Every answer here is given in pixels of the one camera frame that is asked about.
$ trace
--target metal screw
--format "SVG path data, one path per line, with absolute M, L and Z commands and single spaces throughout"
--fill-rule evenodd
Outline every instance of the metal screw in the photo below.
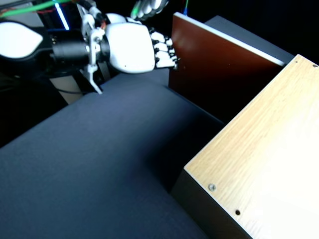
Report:
M 210 184 L 208 185 L 208 189 L 209 189 L 210 191 L 214 192 L 214 191 L 216 191 L 217 187 L 216 187 L 215 184 L 210 183 Z

